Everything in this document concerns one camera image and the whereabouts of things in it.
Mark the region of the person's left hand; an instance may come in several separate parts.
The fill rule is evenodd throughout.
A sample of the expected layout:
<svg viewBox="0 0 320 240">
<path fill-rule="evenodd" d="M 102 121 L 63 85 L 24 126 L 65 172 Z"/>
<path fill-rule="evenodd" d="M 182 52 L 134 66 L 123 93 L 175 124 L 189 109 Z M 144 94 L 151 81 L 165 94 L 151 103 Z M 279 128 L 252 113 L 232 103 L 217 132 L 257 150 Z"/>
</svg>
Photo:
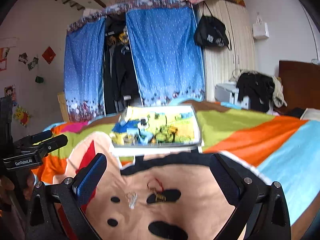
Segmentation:
<svg viewBox="0 0 320 240">
<path fill-rule="evenodd" d="M 30 170 L 17 173 L 1 170 L 1 202 L 14 205 L 23 215 L 27 214 L 28 202 L 31 199 L 35 177 Z"/>
</svg>

